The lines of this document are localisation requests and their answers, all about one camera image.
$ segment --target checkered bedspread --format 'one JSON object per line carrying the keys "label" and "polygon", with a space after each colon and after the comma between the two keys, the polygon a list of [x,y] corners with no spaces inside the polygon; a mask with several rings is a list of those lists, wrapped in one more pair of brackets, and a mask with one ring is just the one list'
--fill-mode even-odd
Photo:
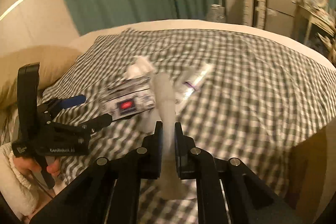
{"label": "checkered bedspread", "polygon": [[[58,122],[76,125],[101,114],[98,98],[119,84],[135,55],[176,80],[184,66],[214,65],[179,121],[198,147],[215,157],[240,158],[277,194],[287,189],[289,149],[336,114],[336,73],[281,44],[219,30],[134,31],[100,36],[43,100],[84,94],[85,104],[63,110]],[[139,116],[113,122],[90,141],[90,155],[64,157],[61,178],[70,183],[96,158],[121,157],[142,143]],[[186,182],[190,196],[196,184]],[[143,181],[139,223],[197,223],[197,200],[165,201],[155,181]]]}

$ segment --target pillow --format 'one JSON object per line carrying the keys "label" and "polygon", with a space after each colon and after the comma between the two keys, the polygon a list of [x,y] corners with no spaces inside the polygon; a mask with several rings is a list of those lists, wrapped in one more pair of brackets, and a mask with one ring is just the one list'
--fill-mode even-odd
{"label": "pillow", "polygon": [[45,89],[61,78],[82,53],[61,46],[36,46],[0,57],[0,109],[17,101],[17,72],[26,64],[40,62],[38,89]]}

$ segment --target metal bolt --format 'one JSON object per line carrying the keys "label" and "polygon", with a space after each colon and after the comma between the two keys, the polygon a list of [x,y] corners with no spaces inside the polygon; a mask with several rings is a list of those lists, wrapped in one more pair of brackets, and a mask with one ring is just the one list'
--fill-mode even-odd
{"label": "metal bolt", "polygon": [[234,166],[238,166],[240,164],[240,160],[237,158],[230,159],[230,163]]}
{"label": "metal bolt", "polygon": [[194,155],[198,155],[201,153],[201,150],[198,147],[194,147],[192,149],[190,149],[190,152]]}
{"label": "metal bolt", "polygon": [[107,159],[102,157],[102,158],[97,159],[96,162],[98,165],[105,165],[107,163]]}
{"label": "metal bolt", "polygon": [[145,148],[145,147],[139,147],[139,148],[136,150],[136,152],[137,152],[138,154],[146,154],[146,153],[147,153],[147,148]]}

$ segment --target human hand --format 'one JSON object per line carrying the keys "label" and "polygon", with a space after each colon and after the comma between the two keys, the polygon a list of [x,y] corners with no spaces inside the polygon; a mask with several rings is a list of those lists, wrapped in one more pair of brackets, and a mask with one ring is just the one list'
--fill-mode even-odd
{"label": "human hand", "polygon": [[[41,166],[32,158],[13,157],[13,163],[16,169],[24,176],[29,176],[30,172],[41,172]],[[53,177],[57,177],[60,173],[60,160],[55,161],[47,166],[47,172]]]}

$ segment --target drawer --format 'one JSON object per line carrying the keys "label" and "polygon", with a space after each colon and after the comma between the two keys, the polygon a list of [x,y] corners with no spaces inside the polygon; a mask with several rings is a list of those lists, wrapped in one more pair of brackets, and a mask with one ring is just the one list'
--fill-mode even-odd
{"label": "drawer", "polygon": [[267,0],[267,8],[295,16],[296,0]]}
{"label": "drawer", "polygon": [[293,27],[294,17],[282,14],[275,10],[266,10],[265,31],[277,33],[285,37],[291,37]]}
{"label": "drawer", "polygon": [[334,36],[334,32],[330,28],[330,26],[327,23],[325,23],[322,20],[320,20],[319,18],[313,17],[311,19],[311,22],[312,22],[312,24],[315,24],[316,26],[320,27],[322,30],[326,31],[331,36]]}

